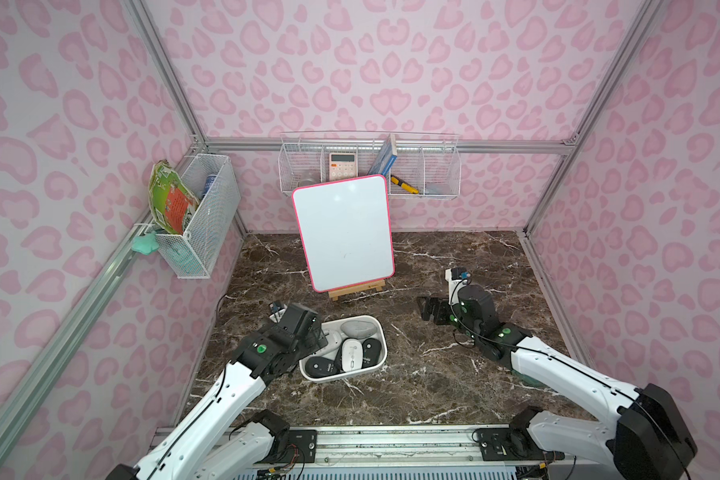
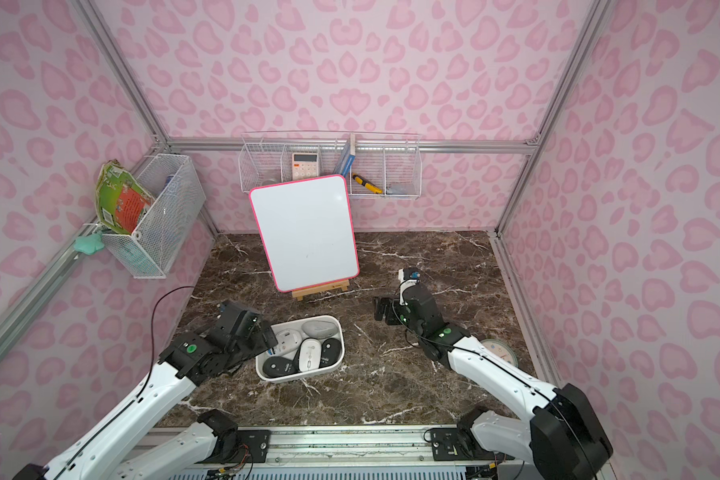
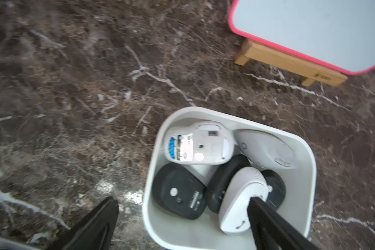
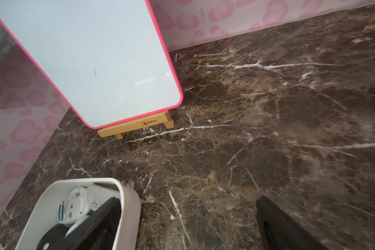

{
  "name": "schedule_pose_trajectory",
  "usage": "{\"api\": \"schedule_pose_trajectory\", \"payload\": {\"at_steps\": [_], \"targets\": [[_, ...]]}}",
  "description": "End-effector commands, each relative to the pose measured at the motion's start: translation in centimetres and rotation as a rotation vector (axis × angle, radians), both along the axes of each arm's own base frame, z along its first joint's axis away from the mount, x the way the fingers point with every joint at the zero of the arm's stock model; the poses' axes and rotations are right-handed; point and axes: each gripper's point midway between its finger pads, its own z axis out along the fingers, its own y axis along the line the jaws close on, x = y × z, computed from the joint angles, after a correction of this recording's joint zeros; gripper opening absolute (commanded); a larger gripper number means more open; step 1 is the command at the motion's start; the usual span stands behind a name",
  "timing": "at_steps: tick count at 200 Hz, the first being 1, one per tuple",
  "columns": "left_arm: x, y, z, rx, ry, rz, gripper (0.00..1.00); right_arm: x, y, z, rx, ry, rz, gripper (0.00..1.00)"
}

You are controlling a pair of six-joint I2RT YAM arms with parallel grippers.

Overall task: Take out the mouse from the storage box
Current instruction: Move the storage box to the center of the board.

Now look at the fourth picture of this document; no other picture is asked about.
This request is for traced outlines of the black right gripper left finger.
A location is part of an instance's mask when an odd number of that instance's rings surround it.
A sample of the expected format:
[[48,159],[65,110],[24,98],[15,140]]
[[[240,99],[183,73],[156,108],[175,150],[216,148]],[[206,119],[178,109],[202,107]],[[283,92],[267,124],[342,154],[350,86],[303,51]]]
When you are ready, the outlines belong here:
[[110,198],[52,250],[111,250],[122,214],[121,202]]

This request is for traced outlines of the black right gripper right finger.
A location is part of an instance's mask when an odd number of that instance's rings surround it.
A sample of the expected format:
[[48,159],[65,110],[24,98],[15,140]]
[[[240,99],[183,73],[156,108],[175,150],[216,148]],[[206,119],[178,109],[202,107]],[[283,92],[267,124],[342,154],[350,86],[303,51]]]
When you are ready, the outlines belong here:
[[264,250],[325,250],[319,241],[268,197],[256,201],[256,219]]

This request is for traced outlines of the white computer mouse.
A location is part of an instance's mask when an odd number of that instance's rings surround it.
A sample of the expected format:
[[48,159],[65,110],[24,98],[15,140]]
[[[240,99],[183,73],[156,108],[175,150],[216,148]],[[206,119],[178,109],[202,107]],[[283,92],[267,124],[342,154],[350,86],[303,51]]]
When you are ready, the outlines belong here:
[[76,223],[91,211],[87,202],[87,188],[75,187],[64,201],[59,204],[58,221],[63,225]]

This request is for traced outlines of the black computer mouse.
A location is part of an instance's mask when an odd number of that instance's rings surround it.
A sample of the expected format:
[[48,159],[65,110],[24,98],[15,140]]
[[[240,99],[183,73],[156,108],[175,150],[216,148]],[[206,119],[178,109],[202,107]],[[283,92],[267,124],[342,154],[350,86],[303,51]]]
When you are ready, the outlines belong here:
[[52,227],[39,241],[36,250],[50,250],[59,241],[65,238],[69,228],[58,224]]

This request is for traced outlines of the white plastic storage box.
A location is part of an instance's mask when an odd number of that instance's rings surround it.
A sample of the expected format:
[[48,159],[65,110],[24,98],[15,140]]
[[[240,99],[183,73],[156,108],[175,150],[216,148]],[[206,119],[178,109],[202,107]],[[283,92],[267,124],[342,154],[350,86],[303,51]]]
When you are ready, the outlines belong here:
[[117,198],[121,216],[116,221],[115,250],[134,250],[141,215],[137,192],[114,178],[59,180],[40,196],[16,245],[18,250],[46,250],[44,235],[53,227],[74,229],[110,198]]

